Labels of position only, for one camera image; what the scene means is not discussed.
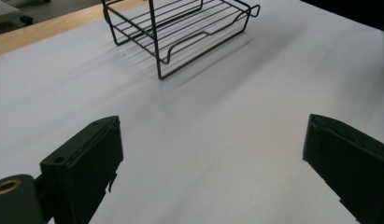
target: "black wire rack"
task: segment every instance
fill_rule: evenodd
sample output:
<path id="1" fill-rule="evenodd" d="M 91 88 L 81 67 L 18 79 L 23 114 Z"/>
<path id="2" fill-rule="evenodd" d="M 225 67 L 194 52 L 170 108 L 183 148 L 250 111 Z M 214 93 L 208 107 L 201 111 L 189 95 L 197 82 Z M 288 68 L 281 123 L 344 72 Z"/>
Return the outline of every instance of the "black wire rack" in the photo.
<path id="1" fill-rule="evenodd" d="M 148 52 L 159 79 L 243 33 L 249 17 L 258 17 L 261 9 L 240 0 L 149 0 L 147 12 L 130 17 L 114 8 L 123 0 L 101 1 L 116 45 L 132 41 Z"/>

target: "floor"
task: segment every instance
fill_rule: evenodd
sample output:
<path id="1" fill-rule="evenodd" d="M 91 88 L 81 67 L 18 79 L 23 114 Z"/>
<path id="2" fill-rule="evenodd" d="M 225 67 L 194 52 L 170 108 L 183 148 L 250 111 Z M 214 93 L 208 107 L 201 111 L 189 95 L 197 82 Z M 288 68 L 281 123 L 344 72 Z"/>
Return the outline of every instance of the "floor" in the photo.
<path id="1" fill-rule="evenodd" d="M 2 0 L 34 19 L 34 24 L 100 4 L 100 0 Z M 0 34 L 24 27 L 18 20 L 0 23 Z"/>

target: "wire rack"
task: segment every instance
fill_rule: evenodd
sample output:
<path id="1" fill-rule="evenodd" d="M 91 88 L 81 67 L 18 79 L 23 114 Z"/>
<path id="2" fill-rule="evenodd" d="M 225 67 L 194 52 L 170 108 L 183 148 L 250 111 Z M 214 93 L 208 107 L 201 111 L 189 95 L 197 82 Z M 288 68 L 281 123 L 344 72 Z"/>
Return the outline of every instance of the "wire rack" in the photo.
<path id="1" fill-rule="evenodd" d="M 149 0 L 147 12 L 130 17 L 114 8 L 123 0 L 101 1 L 116 45 L 132 41 L 148 52 L 159 79 L 243 33 L 261 8 L 240 0 Z"/>

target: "table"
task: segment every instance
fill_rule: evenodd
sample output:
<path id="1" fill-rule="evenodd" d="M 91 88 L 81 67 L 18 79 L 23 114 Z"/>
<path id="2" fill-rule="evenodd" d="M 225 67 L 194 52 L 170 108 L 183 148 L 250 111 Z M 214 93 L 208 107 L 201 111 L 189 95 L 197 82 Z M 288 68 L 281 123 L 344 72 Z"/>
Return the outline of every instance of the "table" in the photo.
<path id="1" fill-rule="evenodd" d="M 384 143 L 384 33 L 262 0 L 244 35 L 165 81 L 104 21 L 0 56 L 0 178 L 119 115 L 124 162 L 91 223 L 356 223 L 302 161 L 308 116 Z"/>

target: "white table surface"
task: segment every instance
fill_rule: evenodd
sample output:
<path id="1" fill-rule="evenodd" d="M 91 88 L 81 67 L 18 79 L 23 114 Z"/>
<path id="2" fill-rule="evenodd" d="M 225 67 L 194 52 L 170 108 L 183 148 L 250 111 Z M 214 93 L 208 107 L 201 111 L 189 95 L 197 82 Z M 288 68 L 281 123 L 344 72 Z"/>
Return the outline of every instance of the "white table surface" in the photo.
<path id="1" fill-rule="evenodd" d="M 303 143 L 311 113 L 384 143 L 384 33 L 260 3 L 244 35 L 165 81 L 104 21 L 1 56 L 0 179 L 38 176 L 67 139 L 119 115 L 125 161 L 91 223 L 356 223 Z"/>

